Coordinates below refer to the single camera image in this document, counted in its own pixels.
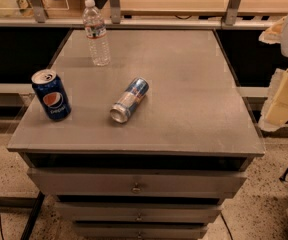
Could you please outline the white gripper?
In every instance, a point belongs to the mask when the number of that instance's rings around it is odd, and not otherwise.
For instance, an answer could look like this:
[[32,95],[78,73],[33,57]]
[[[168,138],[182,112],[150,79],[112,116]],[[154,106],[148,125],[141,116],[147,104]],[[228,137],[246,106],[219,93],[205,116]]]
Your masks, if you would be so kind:
[[[263,31],[259,41],[266,44],[279,44],[281,53],[288,57],[288,15],[276,21]],[[277,69],[268,88],[268,97],[261,110],[258,125],[261,130],[273,132],[288,121],[288,69]]]

